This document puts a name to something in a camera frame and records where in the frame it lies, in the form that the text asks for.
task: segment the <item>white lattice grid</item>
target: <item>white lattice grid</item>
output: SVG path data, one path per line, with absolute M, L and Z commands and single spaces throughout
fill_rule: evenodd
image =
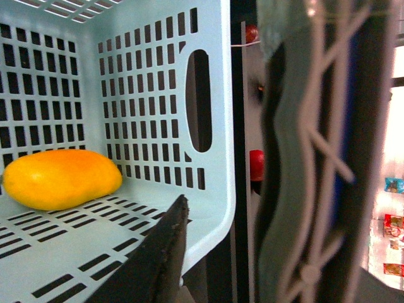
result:
M 15 0 L 48 13 L 85 23 L 123 0 Z

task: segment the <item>red apple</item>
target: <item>red apple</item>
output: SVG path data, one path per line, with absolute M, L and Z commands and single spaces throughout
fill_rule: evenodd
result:
M 262 150 L 250 151 L 250 179 L 251 181 L 264 179 L 264 152 Z
M 250 24 L 246 26 L 246 41 L 251 43 L 258 40 L 258 28 L 257 26 Z

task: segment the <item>colorful packaging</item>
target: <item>colorful packaging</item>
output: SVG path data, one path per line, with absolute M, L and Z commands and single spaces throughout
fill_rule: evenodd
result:
M 394 215 L 384 215 L 383 237 L 398 238 L 404 237 L 403 217 Z
M 404 265 L 383 263 L 384 273 L 386 275 L 404 276 Z
M 384 191 L 389 193 L 404 194 L 404 180 L 399 178 L 385 178 L 386 186 Z
M 404 250 L 404 242 L 403 239 L 390 239 L 390 248 L 395 251 Z

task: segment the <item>yellow mango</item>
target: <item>yellow mango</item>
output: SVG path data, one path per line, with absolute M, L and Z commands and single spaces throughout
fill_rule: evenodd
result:
M 122 175 L 107 157 L 89 150 L 51 150 L 11 162 L 3 174 L 6 192 L 38 210 L 65 210 L 111 194 Z

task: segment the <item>plastic basket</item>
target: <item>plastic basket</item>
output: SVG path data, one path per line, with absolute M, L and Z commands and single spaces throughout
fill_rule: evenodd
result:
M 183 272 L 225 237 L 229 15 L 228 1 L 0 1 L 0 174 L 22 155 L 86 148 L 124 176 L 113 195 L 65 211 L 0 189 L 1 302 L 85 300 L 180 194 Z

